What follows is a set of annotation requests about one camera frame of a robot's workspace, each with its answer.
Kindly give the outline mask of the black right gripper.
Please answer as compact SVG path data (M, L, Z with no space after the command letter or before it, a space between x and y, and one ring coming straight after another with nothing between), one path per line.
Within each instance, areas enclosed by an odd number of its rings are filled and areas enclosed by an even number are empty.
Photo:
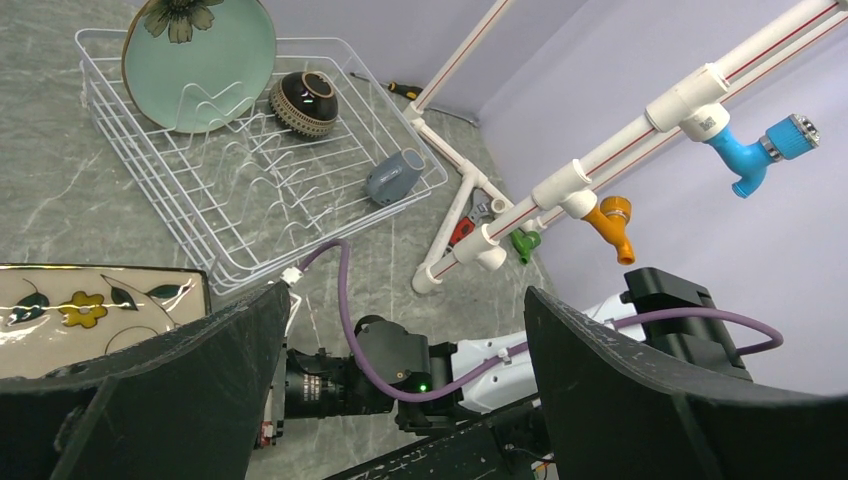
M370 383L353 355L333 357L323 347L314 354L288 348L266 395L254 448L274 445L287 419L384 414L394 404Z

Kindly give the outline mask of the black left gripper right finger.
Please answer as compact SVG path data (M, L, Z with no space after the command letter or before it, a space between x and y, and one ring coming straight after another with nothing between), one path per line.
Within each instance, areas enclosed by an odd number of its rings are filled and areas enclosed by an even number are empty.
M843 479L847 399L710 371L530 287L529 353L562 479Z

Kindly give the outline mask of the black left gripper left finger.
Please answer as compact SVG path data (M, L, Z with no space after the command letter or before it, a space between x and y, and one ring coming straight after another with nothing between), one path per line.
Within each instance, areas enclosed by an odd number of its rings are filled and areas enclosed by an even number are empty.
M5 479L242 479L290 317L277 282L93 360L1 383Z

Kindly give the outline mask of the brown rectangular floral plate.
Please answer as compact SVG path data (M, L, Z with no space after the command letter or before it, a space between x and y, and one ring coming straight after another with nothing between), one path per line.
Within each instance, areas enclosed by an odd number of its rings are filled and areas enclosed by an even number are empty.
M1 376L39 378L167 333L210 311L202 270L4 264Z

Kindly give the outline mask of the grey dotted ceramic mug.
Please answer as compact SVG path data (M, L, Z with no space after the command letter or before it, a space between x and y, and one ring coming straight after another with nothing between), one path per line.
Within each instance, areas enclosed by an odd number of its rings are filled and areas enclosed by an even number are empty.
M405 198L422 177L425 161L418 150L405 148L376 165L364 184L366 195L381 206Z

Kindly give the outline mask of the brown patterned ceramic bowl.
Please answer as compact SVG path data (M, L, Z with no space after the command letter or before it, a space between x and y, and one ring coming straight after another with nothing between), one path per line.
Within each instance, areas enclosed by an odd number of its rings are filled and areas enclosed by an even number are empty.
M275 117L307 138L326 137L339 115L336 90L318 71L294 71L276 80L268 94Z

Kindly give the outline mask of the teal flower ceramic plate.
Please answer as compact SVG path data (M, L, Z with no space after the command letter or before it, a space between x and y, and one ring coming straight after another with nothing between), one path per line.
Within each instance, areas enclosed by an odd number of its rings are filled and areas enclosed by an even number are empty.
M275 27L260 1L148 1L126 34L121 73L146 119L201 134L254 106L276 51Z

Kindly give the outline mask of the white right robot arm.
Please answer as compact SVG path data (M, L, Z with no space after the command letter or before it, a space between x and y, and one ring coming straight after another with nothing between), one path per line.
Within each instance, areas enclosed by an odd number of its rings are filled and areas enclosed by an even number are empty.
M586 310L586 316L672 357L742 380L751 378L739 347L723 322L699 317L646 322L629 327L620 321L648 312L712 308L709 290L655 267L629 271L626 288ZM394 412L398 428L416 436L451 432L468 420L489 414L537 393L525 332L499 337L430 344L422 334L379 315L366 315L353 333L377 374L390 386L426 394L471 379L459 389L427 402L404 402L380 391L360 369L353 354L332 356L325 349L309 354L290 348L284 377L271 388L259 445L273 444L284 423Z

